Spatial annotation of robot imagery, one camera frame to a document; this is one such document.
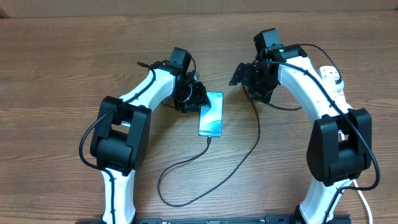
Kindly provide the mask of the smartphone with blue screen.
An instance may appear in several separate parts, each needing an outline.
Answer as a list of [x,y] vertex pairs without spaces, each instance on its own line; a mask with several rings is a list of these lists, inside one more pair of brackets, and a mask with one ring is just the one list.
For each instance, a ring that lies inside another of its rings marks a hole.
[[219,138],[222,135],[223,93],[208,91],[207,97],[211,105],[200,107],[198,134],[200,136]]

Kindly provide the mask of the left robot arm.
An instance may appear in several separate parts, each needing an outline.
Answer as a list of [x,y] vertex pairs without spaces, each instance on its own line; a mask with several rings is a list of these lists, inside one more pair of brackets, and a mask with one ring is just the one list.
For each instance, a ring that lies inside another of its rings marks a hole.
[[105,210],[98,223],[134,223],[134,176],[141,166],[149,144],[152,112],[172,97],[174,108],[194,113],[210,105],[206,88],[198,81],[197,71],[190,71],[194,61],[184,49],[174,48],[167,60],[147,65],[147,76],[129,93],[105,97],[96,121],[90,154],[104,178]]

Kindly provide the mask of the white charger plug adapter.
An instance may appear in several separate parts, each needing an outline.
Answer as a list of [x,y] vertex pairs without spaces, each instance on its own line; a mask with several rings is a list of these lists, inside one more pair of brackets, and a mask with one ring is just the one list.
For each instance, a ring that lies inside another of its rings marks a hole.
[[339,80],[338,77],[324,77],[323,82],[327,85],[327,87],[333,91],[333,92],[339,92],[342,91],[344,88],[344,81],[340,81],[337,83]]

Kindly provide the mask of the white power strip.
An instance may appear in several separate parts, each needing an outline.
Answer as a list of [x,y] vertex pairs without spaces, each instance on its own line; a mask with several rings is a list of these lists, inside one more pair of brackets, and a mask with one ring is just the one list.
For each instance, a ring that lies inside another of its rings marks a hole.
[[339,103],[346,103],[345,94],[343,91],[344,81],[337,81],[340,79],[337,69],[333,66],[325,65],[318,69],[318,74],[323,80],[324,84],[331,91],[331,97]]

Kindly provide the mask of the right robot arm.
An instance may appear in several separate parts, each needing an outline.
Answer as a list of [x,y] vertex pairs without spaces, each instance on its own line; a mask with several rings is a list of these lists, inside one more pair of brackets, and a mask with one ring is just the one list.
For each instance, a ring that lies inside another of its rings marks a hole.
[[275,28],[254,37],[256,59],[240,63],[230,81],[241,83],[254,100],[268,104],[282,85],[293,94],[313,125],[307,165],[313,176],[304,200],[293,214],[266,215],[266,223],[351,223],[349,215],[334,215],[347,190],[374,189],[354,184],[362,171],[376,165],[371,150],[372,119],[365,109],[347,104],[344,83],[334,65],[315,70],[300,44],[285,46]]

